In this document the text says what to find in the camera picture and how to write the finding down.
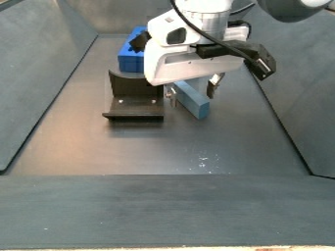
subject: metal surface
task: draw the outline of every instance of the metal surface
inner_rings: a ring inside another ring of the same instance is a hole
[[[18,4],[24,0],[0,0],[0,12]]]
[[[0,171],[96,38],[63,0],[30,0],[0,13]]]
[[[1,250],[335,245],[324,178],[5,176],[0,190]]]
[[[108,70],[127,36],[101,36],[69,78],[8,175],[305,175],[248,71],[228,73],[197,121],[168,105],[163,123],[111,124]],[[192,86],[205,94],[205,79]]]
[[[259,8],[247,15],[277,72],[260,85],[312,172],[335,176],[335,17],[321,12],[283,24]]]
[[[129,33],[137,25],[171,9],[168,0],[67,0],[99,33]],[[235,0],[233,10],[249,0]],[[244,13],[235,15],[239,19]]]

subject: bin floor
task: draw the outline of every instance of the bin floor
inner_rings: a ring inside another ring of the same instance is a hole
[[[161,123],[111,123],[108,70],[127,36],[100,36],[8,169],[12,176],[307,175],[245,68],[227,73],[197,121],[165,100]],[[205,93],[207,78],[192,79]]]

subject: black bracket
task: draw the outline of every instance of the black bracket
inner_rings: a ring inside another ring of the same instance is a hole
[[[259,80],[265,79],[273,72],[276,72],[275,58],[271,56],[261,44],[237,40],[225,41],[225,44],[237,49],[252,59],[252,62],[244,60],[244,63]],[[196,54],[201,59],[227,55],[240,57],[236,52],[231,51],[227,47],[223,47],[219,44],[196,45]]]
[[[164,119],[164,86],[152,86],[143,77],[125,77],[108,71],[112,89],[112,121],[161,121]]]

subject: black holder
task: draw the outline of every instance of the black holder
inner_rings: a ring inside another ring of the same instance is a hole
[[[125,77],[108,71],[112,90],[109,112],[101,115],[109,120],[164,119],[164,86],[152,86],[143,77]]]

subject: gray floor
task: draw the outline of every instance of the gray floor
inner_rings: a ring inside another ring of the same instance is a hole
[[[0,248],[333,245],[333,180],[1,176]]]
[[[163,123],[109,123],[107,70],[123,41],[96,40],[6,175],[307,175],[245,69],[227,74],[205,120],[167,100]],[[204,92],[204,79],[192,85]]]

